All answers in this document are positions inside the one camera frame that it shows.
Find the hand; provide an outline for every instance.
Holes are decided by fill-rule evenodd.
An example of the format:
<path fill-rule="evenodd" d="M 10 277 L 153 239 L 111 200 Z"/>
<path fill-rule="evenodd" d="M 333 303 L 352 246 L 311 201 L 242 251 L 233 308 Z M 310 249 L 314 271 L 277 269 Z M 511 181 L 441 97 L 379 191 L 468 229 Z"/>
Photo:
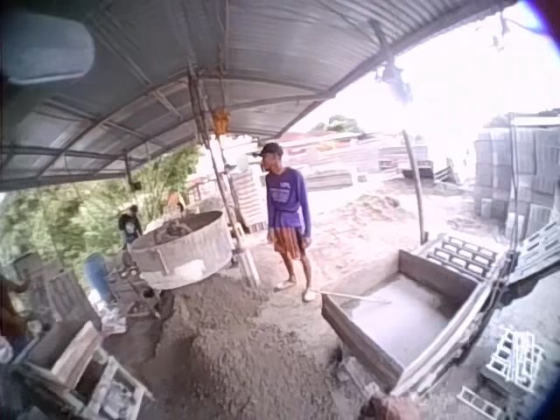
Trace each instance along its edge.
<path fill-rule="evenodd" d="M 302 246 L 304 247 L 304 249 L 307 249 L 311 246 L 312 244 L 312 238 L 308 238 L 308 237 L 304 237 L 301 241 Z"/>

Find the cement mixture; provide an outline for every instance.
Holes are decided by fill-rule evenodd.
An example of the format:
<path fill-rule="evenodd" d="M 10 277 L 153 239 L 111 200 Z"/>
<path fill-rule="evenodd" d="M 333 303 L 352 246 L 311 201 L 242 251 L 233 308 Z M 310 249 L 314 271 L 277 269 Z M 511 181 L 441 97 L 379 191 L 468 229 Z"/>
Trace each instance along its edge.
<path fill-rule="evenodd" d="M 177 290 L 157 356 L 142 368 L 160 399 L 142 418 L 340 418 L 331 376 L 299 337 L 253 322 L 266 299 L 225 276 Z"/>

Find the green foliage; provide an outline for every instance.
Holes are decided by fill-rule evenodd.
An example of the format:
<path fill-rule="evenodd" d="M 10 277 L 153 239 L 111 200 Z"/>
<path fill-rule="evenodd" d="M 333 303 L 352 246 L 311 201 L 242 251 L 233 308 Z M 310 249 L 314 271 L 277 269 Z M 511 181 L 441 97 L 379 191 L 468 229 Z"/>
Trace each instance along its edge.
<path fill-rule="evenodd" d="M 111 256 L 123 246 L 120 212 L 137 204 L 144 226 L 161 217 L 169 194 L 184 191 L 199 156 L 198 147 L 185 148 L 135 171 L 141 192 L 114 179 L 10 194 L 0 203 L 0 265 L 37 252 L 46 260 L 60 259 L 80 276 L 86 256 Z"/>
<path fill-rule="evenodd" d="M 339 133 L 363 133 L 358 126 L 358 122 L 353 118 L 347 118 L 343 115 L 333 115 L 329 118 L 328 123 L 320 122 L 312 131 L 336 131 Z"/>

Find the man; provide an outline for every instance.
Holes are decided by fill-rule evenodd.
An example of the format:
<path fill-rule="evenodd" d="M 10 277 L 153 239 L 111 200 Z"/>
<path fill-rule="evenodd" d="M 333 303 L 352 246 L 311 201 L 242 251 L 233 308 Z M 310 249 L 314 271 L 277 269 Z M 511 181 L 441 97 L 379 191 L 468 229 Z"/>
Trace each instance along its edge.
<path fill-rule="evenodd" d="M 307 188 L 299 171 L 283 165 L 283 154 L 284 151 L 278 143 L 266 144 L 260 153 L 262 167 L 269 172 L 265 178 L 269 242 L 274 244 L 275 251 L 282 256 L 289 275 L 288 280 L 281 282 L 276 290 L 283 291 L 296 285 L 293 260 L 300 260 L 304 266 L 306 280 L 304 302 L 311 302 L 316 293 L 312 290 L 312 266 L 305 253 L 312 243 Z"/>
<path fill-rule="evenodd" d="M 27 273 L 21 284 L 15 284 L 0 274 L 0 334 L 10 342 L 16 354 L 27 344 L 27 321 L 14 308 L 10 292 L 23 293 L 29 284 Z"/>
<path fill-rule="evenodd" d="M 121 214 L 119 217 L 119 230 L 122 232 L 122 238 L 124 240 L 122 249 L 126 249 L 138 236 L 142 235 L 142 227 L 138 219 L 138 206 L 130 206 L 130 208 Z"/>

